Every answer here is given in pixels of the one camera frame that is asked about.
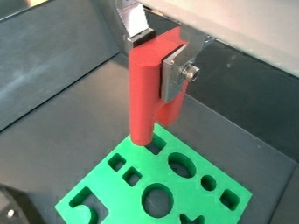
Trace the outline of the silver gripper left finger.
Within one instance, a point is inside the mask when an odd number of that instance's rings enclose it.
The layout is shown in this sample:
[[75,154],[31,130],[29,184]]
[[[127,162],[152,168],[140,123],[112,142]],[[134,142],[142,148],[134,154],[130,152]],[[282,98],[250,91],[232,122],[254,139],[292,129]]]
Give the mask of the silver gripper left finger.
[[124,32],[126,52],[155,38],[148,26],[144,6],[136,0],[116,0],[116,13]]

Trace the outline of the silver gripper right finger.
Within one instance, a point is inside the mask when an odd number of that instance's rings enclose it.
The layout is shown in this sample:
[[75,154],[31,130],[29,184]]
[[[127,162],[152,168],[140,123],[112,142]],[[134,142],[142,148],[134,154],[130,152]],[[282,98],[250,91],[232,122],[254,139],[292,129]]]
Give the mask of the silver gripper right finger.
[[199,77],[200,69],[192,63],[196,55],[215,40],[210,34],[187,24],[182,25],[179,34],[186,44],[163,59],[162,98],[166,102],[171,102],[183,91],[183,83],[194,82]]

